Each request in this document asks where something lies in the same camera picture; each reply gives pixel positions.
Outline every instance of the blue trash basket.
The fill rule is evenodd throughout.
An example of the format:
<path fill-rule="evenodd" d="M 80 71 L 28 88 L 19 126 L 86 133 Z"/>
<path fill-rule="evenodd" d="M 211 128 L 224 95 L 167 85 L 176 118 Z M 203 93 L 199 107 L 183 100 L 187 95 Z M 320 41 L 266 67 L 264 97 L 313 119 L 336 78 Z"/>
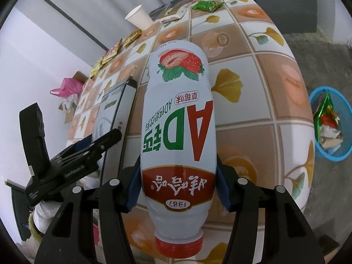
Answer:
<path fill-rule="evenodd" d="M 330 93 L 334 110 L 339 114 L 344 141 L 341 143 L 341 147 L 336 150 L 336 152 L 329 155 L 315 140 L 315 156 L 317 158 L 327 158 L 331 161 L 338 162 L 346 159 L 352 152 L 352 108 L 346 98 L 336 89 L 328 86 L 322 86 L 315 89 L 309 96 L 310 106 L 313 111 L 318 107 L 319 96 L 327 90 Z"/>

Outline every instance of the white oval badge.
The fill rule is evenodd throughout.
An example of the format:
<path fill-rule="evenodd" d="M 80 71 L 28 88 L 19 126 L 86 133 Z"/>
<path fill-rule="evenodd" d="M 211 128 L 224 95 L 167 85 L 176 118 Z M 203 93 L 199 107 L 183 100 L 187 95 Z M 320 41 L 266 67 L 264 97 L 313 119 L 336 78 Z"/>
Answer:
<path fill-rule="evenodd" d="M 191 203 L 184 200 L 167 200 L 166 205 L 172 209 L 185 209 L 188 208 Z"/>

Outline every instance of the green wrapper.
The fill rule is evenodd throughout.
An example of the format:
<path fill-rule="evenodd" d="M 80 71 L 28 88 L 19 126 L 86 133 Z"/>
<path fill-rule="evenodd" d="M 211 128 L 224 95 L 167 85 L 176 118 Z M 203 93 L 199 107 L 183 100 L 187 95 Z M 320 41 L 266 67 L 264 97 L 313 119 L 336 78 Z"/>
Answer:
<path fill-rule="evenodd" d="M 218 8 L 220 8 L 223 4 L 224 2 L 219 3 L 216 1 L 199 1 L 197 4 L 195 4 L 192 7 L 192 10 L 202 10 L 202 11 L 212 13 L 216 11 Z"/>
<path fill-rule="evenodd" d="M 321 125 L 319 119 L 320 119 L 321 115 L 327 111 L 328 107 L 331 109 L 334 109 L 330 94 L 327 91 L 323 102 L 321 102 L 321 101 L 319 102 L 319 106 L 318 106 L 317 110 L 314 112 L 314 116 L 313 116 L 315 139 L 318 141 L 318 143 L 320 141 L 319 129 L 320 129 L 320 125 Z"/>

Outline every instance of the strawberry illustration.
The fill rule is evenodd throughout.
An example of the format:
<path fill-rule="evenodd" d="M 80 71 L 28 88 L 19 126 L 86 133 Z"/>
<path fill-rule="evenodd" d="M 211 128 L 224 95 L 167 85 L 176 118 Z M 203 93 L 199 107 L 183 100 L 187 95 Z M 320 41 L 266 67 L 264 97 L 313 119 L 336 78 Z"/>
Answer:
<path fill-rule="evenodd" d="M 194 81 L 199 81 L 198 74 L 203 75 L 202 61 L 190 51 L 185 49 L 167 50 L 162 52 L 159 57 L 158 67 L 159 71 L 163 72 L 165 82 L 180 77 L 182 73 Z"/>

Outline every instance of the pink plastic bag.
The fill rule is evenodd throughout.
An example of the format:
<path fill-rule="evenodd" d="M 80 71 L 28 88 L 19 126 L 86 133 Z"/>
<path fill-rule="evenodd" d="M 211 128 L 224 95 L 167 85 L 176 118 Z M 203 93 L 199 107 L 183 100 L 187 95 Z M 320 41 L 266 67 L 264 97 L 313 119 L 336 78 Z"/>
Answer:
<path fill-rule="evenodd" d="M 56 88 L 50 91 L 52 95 L 67 98 L 72 94 L 77 94 L 79 97 L 83 90 L 83 83 L 73 79 L 73 78 L 64 78 L 62 81 L 61 87 Z"/>

